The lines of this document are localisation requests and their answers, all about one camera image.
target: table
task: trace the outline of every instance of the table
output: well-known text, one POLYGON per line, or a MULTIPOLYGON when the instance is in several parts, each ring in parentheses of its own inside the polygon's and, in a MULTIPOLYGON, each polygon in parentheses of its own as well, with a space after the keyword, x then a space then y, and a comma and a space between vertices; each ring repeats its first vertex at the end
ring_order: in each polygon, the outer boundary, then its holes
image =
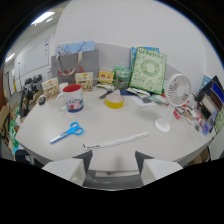
POLYGON ((44 105, 35 105, 21 125, 16 139, 44 165, 49 161, 68 159, 84 153, 83 144, 99 144, 150 132, 150 135, 119 145, 94 149, 89 170, 99 172, 137 171, 135 151, 156 159, 176 161, 184 166, 208 145, 215 131, 204 136, 187 121, 172 116, 171 130, 161 133, 154 122, 166 113, 166 105, 140 108, 130 96, 124 96, 124 106, 111 109, 99 96, 104 89, 94 87, 93 92, 84 92, 84 108, 78 113, 58 111, 56 99, 44 105), (70 135, 55 144, 49 141, 69 129, 72 122, 79 122, 84 133, 70 135))

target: ceiling light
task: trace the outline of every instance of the ceiling light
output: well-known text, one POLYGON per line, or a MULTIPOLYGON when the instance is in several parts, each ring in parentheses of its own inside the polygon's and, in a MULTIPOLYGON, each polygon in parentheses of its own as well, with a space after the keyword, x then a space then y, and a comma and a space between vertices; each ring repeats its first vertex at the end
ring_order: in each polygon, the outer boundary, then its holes
POLYGON ((13 53, 13 54, 11 54, 9 57, 7 57, 6 60, 5 60, 5 62, 8 62, 10 59, 12 59, 13 56, 14 56, 14 54, 15 54, 15 53, 13 53))
POLYGON ((38 17, 34 22, 32 22, 31 25, 36 24, 36 23, 41 23, 42 21, 47 19, 49 16, 52 16, 53 14, 55 14, 55 12, 45 12, 43 15, 38 17))
POLYGON ((50 22, 52 19, 53 19, 53 17, 51 17, 50 19, 48 19, 45 23, 50 22))

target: desk fan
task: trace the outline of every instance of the desk fan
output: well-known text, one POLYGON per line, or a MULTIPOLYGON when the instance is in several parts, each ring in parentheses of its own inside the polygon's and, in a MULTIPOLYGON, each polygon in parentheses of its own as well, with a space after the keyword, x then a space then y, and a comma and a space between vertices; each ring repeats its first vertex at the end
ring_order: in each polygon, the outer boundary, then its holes
POLYGON ((184 105, 191 95, 191 83, 187 77, 182 74, 172 75, 166 86, 165 95, 169 102, 167 113, 163 119, 155 121, 155 127, 162 132, 168 132, 170 125, 168 124, 175 107, 184 105))

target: tape roll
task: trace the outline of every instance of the tape roll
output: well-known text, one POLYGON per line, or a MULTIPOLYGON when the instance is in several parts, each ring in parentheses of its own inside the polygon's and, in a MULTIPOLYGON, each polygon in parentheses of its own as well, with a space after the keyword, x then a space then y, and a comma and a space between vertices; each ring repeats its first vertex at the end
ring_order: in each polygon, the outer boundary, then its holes
POLYGON ((105 104, 112 109, 119 109, 124 105, 124 97, 120 94, 111 93, 106 96, 105 104))

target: scissors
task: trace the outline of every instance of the scissors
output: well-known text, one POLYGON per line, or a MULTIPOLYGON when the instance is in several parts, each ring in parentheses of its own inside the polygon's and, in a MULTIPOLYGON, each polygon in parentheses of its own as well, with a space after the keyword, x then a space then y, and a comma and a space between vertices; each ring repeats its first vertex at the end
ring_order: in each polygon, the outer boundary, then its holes
POLYGON ((73 123, 70 124, 70 128, 67 131, 65 131, 62 134, 58 135, 57 137, 51 139, 50 143, 53 144, 53 143, 65 138, 65 137, 69 136, 70 134, 81 135, 82 133, 83 133, 83 128, 79 127, 79 123, 78 122, 73 122, 73 123))

